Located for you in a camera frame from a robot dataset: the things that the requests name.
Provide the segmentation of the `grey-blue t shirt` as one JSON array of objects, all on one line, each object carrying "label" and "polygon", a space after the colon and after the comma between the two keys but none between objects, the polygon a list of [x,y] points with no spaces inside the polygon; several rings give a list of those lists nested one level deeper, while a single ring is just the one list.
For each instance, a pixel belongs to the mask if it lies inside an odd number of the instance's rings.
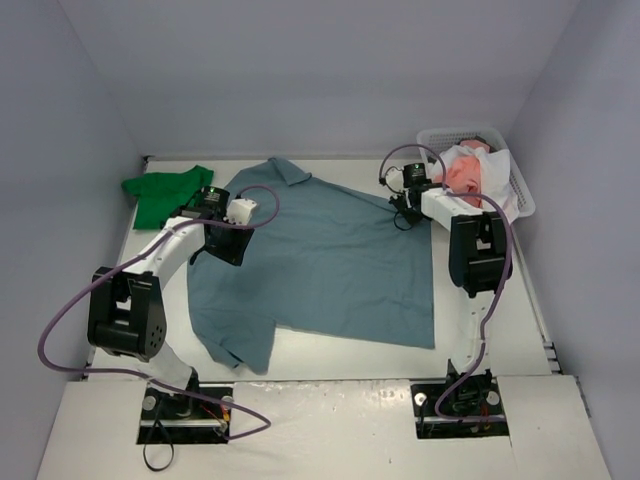
[{"label": "grey-blue t shirt", "polygon": [[431,349],[431,227],[406,227],[384,199],[272,158],[237,173],[258,203],[240,266],[202,253],[187,268],[194,334],[228,367],[267,371],[278,327]]}]

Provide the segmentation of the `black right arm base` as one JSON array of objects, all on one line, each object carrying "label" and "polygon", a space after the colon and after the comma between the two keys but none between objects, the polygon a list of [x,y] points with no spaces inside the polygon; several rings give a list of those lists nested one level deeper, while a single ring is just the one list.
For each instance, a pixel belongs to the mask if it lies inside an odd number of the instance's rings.
[{"label": "black right arm base", "polygon": [[444,382],[418,381],[410,384],[416,437],[419,440],[480,439],[508,437],[498,382],[489,373],[467,380],[441,404],[436,402],[454,378]]}]

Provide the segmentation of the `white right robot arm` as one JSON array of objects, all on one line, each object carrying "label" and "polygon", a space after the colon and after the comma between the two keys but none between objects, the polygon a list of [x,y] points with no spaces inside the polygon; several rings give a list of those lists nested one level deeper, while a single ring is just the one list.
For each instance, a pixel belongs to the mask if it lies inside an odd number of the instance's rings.
[{"label": "white right robot arm", "polygon": [[448,271],[460,289],[457,341],[449,359],[455,378],[444,384],[445,405],[464,412],[479,397],[469,379],[489,367],[488,323],[512,272],[513,238],[504,211],[482,193],[455,193],[427,176],[426,165],[391,169],[379,182],[392,192],[393,205],[409,225],[433,221],[449,233]]}]

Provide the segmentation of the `white laundry basket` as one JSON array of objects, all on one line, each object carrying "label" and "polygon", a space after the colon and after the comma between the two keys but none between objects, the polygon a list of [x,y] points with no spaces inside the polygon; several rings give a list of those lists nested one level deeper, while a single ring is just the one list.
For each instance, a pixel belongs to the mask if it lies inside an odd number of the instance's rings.
[{"label": "white laundry basket", "polygon": [[[463,140],[470,140],[476,137],[494,150],[509,149],[501,133],[489,125],[425,129],[417,134],[416,141],[438,153],[442,153]],[[517,197],[519,217],[532,216],[536,205],[513,156],[510,156],[509,182],[511,190]]]}]

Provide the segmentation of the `green t shirt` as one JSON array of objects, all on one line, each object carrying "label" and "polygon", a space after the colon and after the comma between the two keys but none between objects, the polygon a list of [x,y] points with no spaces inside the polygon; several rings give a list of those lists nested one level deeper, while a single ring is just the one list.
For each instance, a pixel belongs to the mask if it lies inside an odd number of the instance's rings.
[{"label": "green t shirt", "polygon": [[133,228],[161,229],[178,207],[188,204],[213,178],[213,170],[196,165],[182,173],[145,173],[124,180],[122,189],[137,201]]}]

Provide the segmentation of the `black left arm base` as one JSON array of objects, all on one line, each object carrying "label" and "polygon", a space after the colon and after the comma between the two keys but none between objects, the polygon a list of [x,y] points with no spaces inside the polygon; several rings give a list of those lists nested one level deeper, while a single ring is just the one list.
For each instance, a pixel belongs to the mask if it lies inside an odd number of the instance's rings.
[{"label": "black left arm base", "polygon": [[217,403],[171,395],[148,386],[140,410],[138,445],[227,444],[231,409]]}]

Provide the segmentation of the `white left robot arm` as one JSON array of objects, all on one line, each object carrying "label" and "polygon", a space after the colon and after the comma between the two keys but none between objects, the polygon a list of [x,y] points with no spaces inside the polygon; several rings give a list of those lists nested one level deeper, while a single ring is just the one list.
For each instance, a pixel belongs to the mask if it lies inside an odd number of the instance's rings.
[{"label": "white left robot arm", "polygon": [[248,225],[258,209],[252,199],[232,199],[224,189],[205,187],[192,205],[169,215],[139,261],[111,277],[107,267],[94,274],[94,280],[105,282],[90,294],[89,343],[109,355],[136,359],[140,374],[163,384],[164,408],[177,419],[198,411],[199,380],[167,343],[163,289],[179,268],[201,254],[241,265],[254,233]]}]

